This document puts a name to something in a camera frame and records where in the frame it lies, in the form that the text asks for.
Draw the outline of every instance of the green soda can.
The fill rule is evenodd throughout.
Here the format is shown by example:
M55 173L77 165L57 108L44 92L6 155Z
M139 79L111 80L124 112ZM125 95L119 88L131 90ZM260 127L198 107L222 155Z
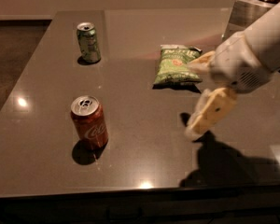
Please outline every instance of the green soda can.
M83 60L87 63L100 62L101 53L93 23L82 22L77 26L77 40Z

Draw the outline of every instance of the silver can top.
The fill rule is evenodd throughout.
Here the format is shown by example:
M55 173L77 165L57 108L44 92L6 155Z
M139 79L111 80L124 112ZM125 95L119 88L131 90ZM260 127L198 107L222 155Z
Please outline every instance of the silver can top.
M89 95L84 95L76 98L72 103L71 109L75 115L88 116L93 114L99 106L99 101Z
M77 29L80 31L90 31L94 28L94 24L91 22L82 22L77 26Z

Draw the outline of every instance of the red soda can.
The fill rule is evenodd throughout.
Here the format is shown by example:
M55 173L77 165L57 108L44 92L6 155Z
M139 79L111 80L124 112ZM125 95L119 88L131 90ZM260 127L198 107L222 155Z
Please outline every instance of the red soda can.
M103 107L96 98L88 95L76 98L71 105L71 118L86 149L95 150L106 145L108 133Z

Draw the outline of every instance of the snack bag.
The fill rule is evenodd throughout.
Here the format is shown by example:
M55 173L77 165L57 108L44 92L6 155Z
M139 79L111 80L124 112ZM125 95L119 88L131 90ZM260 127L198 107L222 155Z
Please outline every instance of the snack bag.
M202 51L183 45L161 45L159 70L153 89L183 88L202 82L202 79L187 67L187 63L200 57Z

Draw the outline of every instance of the floor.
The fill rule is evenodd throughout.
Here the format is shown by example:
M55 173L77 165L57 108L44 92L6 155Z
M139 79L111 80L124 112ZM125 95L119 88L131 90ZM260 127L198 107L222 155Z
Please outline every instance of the floor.
M0 21L0 110L50 21Z

